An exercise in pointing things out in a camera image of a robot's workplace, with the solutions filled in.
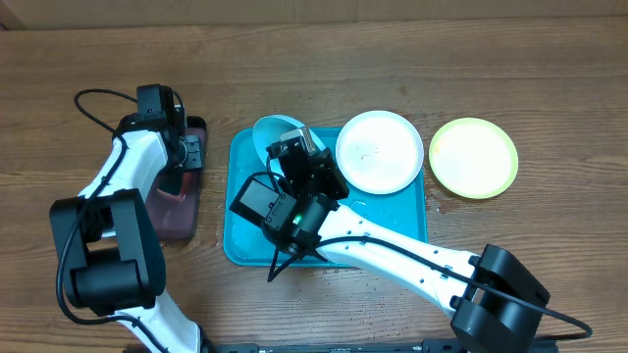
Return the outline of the light blue plate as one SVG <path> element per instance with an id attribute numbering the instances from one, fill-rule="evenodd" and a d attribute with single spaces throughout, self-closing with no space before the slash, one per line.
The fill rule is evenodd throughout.
<path id="1" fill-rule="evenodd" d="M 253 126 L 252 138 L 256 153 L 258 154 L 263 167 L 267 167 L 267 159 L 269 157 L 267 148 L 275 142 L 281 140 L 281 136 L 290 131 L 304 127 L 306 124 L 286 115 L 271 115 L 259 119 Z M 315 133 L 312 127 L 309 127 L 309 134 L 313 143 L 316 145 L 317 151 L 323 151 L 327 148 L 321 138 Z M 286 173 L 282 169 L 279 158 L 271 158 L 271 172 L 286 177 Z"/>

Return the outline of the white plate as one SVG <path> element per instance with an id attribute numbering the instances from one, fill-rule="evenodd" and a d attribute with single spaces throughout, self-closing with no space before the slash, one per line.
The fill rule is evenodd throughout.
<path id="1" fill-rule="evenodd" d="M 345 179 L 371 194 L 392 194 L 410 185 L 423 160 L 416 127 L 390 111 L 355 116 L 342 127 L 336 143 L 336 161 Z"/>

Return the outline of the yellow-green plate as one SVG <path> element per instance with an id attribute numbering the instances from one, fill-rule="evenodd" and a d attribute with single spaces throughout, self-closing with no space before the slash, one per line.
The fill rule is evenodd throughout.
<path id="1" fill-rule="evenodd" d="M 510 136 L 479 118 L 460 118 L 440 127 L 428 157 L 434 176 L 444 188 L 476 200 L 502 194 L 514 182 L 519 167 Z"/>

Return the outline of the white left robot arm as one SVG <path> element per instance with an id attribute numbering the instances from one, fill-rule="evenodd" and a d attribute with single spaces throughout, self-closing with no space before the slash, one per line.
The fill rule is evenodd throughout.
<path id="1" fill-rule="evenodd" d="M 62 313 L 82 326 L 119 323 L 151 352 L 215 349 L 166 289 L 165 258 L 145 205 L 155 179 L 198 141 L 185 136 L 182 112 L 124 117 L 94 181 L 49 211 Z"/>

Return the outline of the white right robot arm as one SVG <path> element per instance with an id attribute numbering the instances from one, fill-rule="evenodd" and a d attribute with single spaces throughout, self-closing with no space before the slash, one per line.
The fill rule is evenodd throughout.
<path id="1" fill-rule="evenodd" d="M 270 174 L 280 191 L 260 226 L 290 263 L 316 256 L 392 280 L 443 311 L 467 351 L 533 346 L 550 295 L 513 254 L 492 244 L 481 254 L 446 249 L 368 221 L 340 203 L 346 182 L 307 127 L 264 137 L 265 159 L 281 170 Z"/>

